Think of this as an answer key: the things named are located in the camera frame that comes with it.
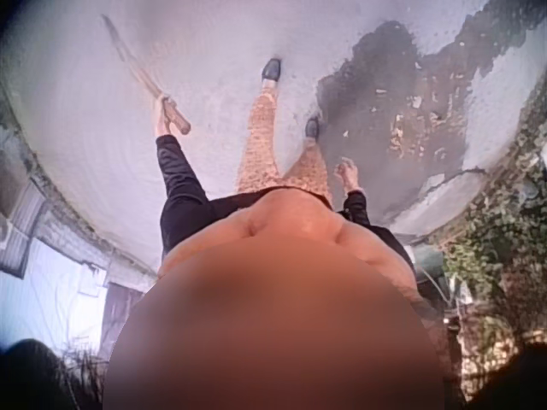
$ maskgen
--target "air conditioner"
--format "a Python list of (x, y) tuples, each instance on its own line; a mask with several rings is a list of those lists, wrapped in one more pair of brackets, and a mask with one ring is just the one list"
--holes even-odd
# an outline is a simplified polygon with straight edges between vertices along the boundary
[(13, 226), (5, 216), (0, 214), (0, 249), (5, 250), (8, 246), (9, 235), (13, 231)]

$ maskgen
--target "leg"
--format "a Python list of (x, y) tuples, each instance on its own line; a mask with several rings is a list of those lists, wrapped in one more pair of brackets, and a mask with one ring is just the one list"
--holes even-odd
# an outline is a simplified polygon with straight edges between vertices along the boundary
[(250, 135), (238, 171), (238, 193), (257, 192), (279, 182), (274, 158), (274, 123), (280, 69), (280, 61), (273, 59), (262, 73), (262, 92), (250, 112)]
[(205, 191), (177, 139), (164, 135), (156, 140), (156, 144), (157, 159), (168, 194), (160, 218), (163, 248), (167, 253), (179, 242), (210, 225), (214, 219)]
[(306, 138), (304, 151), (298, 161), (283, 178), (283, 185), (295, 186), (302, 190), (324, 196), (332, 204), (331, 191), (328, 189), (325, 160), (319, 144), (312, 138)]

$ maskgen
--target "foliage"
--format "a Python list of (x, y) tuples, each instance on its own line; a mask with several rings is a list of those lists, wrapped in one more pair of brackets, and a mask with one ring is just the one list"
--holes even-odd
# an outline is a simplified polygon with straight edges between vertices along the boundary
[(508, 334), (519, 348), (528, 332), (547, 328), (547, 172), (538, 160), (546, 128), (535, 138), (519, 135), (513, 161), (445, 249), (445, 271), (465, 280), (478, 301), (473, 326), (463, 324), (476, 354), (488, 355)]

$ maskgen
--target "person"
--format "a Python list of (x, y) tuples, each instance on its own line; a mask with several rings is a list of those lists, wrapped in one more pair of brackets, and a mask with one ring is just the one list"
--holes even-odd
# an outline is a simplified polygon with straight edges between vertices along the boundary
[[(243, 230), (239, 232), (238, 238), (248, 237), (251, 234), (248, 230), (245, 231), (244, 226), (253, 223), (254, 216), (250, 215), (261, 213), (261, 209), (270, 209), (271, 203), (279, 203), (284, 208), (294, 207), (291, 220), (306, 213), (305, 217), (298, 220), (311, 222), (308, 228), (315, 230), (305, 232), (296, 228), (291, 234), (329, 240), (336, 233), (340, 236), (338, 241), (342, 246), (351, 249), (354, 254), (361, 253), (361, 258), (375, 264), (392, 281), (415, 288), (414, 267), (404, 247), (389, 230), (371, 225), (367, 200), (359, 185), (358, 169), (348, 158), (343, 158), (335, 171), (347, 196), (344, 210), (339, 213), (343, 218), (329, 212), (332, 210), (332, 196), (327, 184), (326, 164), (317, 143), (320, 134), (317, 117), (310, 119), (306, 125), (302, 155), (286, 176), (280, 177), (273, 147), (280, 73), (281, 61), (278, 59), (272, 59), (262, 72), (262, 92), (250, 114), (250, 136), (238, 172), (238, 194), (219, 200), (210, 201), (207, 198), (179, 142), (170, 133), (169, 120), (164, 109), (167, 97), (162, 96), (156, 102), (157, 157), (168, 195), (160, 218), (164, 254), (168, 254), (184, 241), (186, 242), (178, 252), (181, 249), (190, 249), (197, 243), (200, 243), (200, 248), (205, 248), (213, 243), (229, 242), (233, 237), (222, 235), (234, 233), (241, 228)], [(235, 214), (251, 207), (250, 210)], [(268, 222), (273, 218), (272, 214), (261, 213), (260, 216)], [(278, 219), (268, 223), (268, 229), (283, 231), (290, 224), (286, 216), (276, 216)], [(220, 221), (222, 222), (202, 232), (204, 228)], [(366, 228), (366, 231), (356, 229), (355, 225)], [(374, 250), (362, 253), (362, 245), (374, 247)], [(168, 258), (167, 264), (173, 258), (177, 259), (173, 255)], [(369, 259), (370, 255), (373, 255), (375, 261)]]
[(278, 59), (262, 72), (226, 198), (207, 198), (158, 101), (164, 259), (115, 345), (104, 408), (442, 407), (443, 338), (426, 331), (439, 317), (401, 244), (370, 224), (355, 164), (337, 167), (347, 198), (334, 212), (313, 118), (279, 174), (280, 74)]

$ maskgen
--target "black shoe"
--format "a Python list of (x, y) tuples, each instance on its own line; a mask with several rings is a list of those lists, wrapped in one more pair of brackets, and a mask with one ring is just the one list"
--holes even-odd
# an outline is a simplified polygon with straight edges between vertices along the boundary
[(310, 118), (306, 124), (306, 137), (317, 141), (319, 138), (319, 120), (317, 117)]
[(268, 64), (266, 64), (266, 67), (262, 70), (262, 79), (279, 81), (279, 77), (281, 77), (281, 60), (279, 58), (273, 58), (268, 61)]

